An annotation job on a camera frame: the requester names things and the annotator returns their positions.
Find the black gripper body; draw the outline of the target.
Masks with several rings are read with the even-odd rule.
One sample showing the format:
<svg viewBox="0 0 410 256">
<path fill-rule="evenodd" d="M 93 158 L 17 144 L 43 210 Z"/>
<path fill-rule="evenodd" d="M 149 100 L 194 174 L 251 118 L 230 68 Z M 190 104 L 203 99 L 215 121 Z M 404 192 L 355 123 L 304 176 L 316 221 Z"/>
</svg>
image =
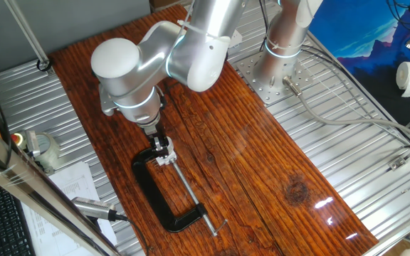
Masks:
<svg viewBox="0 0 410 256">
<path fill-rule="evenodd" d="M 161 122 L 151 122 L 149 124 L 143 124 L 141 126 L 142 131 L 148 138 L 149 142 L 154 142 L 155 138 L 158 138 L 160 142 L 165 140 L 165 133 Z"/>
</svg>

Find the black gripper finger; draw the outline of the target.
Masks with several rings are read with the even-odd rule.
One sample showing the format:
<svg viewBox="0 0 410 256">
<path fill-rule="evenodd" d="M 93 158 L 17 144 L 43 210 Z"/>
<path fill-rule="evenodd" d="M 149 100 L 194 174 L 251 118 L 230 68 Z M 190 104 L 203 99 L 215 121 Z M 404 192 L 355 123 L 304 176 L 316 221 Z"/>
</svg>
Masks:
<svg viewBox="0 0 410 256">
<path fill-rule="evenodd" d="M 152 152 L 156 157 L 164 156 L 164 145 L 159 137 L 152 137 L 150 144 L 152 146 Z"/>
<path fill-rule="evenodd" d="M 159 138 L 162 140 L 162 143 L 164 145 L 164 156 L 168 156 L 171 154 L 172 152 L 172 141 L 171 139 L 164 135 L 164 134 L 160 134 Z"/>
</svg>

